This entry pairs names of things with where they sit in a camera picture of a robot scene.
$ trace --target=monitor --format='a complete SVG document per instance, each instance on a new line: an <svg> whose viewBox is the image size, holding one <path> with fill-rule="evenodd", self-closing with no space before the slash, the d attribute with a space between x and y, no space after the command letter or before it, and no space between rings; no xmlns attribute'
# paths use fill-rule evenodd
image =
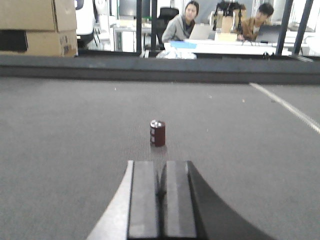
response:
<svg viewBox="0 0 320 240"><path fill-rule="evenodd" d="M137 16L136 0L119 0L119 16ZM142 0L142 17L150 17L150 0Z"/></svg>
<svg viewBox="0 0 320 240"><path fill-rule="evenodd" d="M259 43L277 43L281 25L262 25L259 29L259 34L256 37L256 42Z"/></svg>

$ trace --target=man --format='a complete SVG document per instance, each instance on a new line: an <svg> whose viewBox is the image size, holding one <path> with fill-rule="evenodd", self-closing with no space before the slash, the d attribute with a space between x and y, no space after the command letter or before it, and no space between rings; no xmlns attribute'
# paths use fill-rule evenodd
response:
<svg viewBox="0 0 320 240"><path fill-rule="evenodd" d="M183 41L188 39L195 26L195 18L199 13L199 3L190 1L185 7L184 15L175 16L166 27L162 42Z"/></svg>
<svg viewBox="0 0 320 240"><path fill-rule="evenodd" d="M273 13L274 8L270 3L260 5L255 17L251 17L242 22L242 32L237 35L237 39L240 41L255 41L259 34L260 27L263 24L268 24L268 19Z"/></svg>

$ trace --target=gray sweater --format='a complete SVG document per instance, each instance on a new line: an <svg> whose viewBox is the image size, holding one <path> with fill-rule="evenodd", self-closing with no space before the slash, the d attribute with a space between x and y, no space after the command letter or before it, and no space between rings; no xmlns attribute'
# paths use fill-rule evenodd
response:
<svg viewBox="0 0 320 240"><path fill-rule="evenodd" d="M169 41L183 41L190 37L190 33L195 25L193 21L191 27L186 30L184 17L181 15L175 16L171 21L169 21L168 26L166 27L163 35L162 42L167 43Z"/></svg>

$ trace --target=woman's hair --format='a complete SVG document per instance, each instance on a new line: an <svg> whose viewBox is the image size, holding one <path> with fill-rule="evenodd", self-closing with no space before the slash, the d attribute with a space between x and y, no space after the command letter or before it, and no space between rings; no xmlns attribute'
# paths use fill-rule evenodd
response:
<svg viewBox="0 0 320 240"><path fill-rule="evenodd" d="M269 17L274 13L274 7L270 3L263 3L259 6L258 11Z"/></svg>
<svg viewBox="0 0 320 240"><path fill-rule="evenodd" d="M196 7L196 14L198 15L198 13L199 13L199 3L198 3L197 1L190 1L190 2L188 2L188 4L185 6L184 11L187 10L187 7L188 7L190 4L191 4L191 5L194 5L194 6Z"/></svg>

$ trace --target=black chair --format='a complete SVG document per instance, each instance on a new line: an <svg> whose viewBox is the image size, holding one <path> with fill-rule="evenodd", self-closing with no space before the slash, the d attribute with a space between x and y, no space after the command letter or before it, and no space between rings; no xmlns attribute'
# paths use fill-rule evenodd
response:
<svg viewBox="0 0 320 240"><path fill-rule="evenodd" d="M173 7L161 7L159 17L156 19L156 36L158 38L158 44L155 46L155 50L164 50L165 46L162 42L162 35L164 34L168 23L176 15L179 14L179 9ZM151 50L151 45L145 46L146 50Z"/></svg>

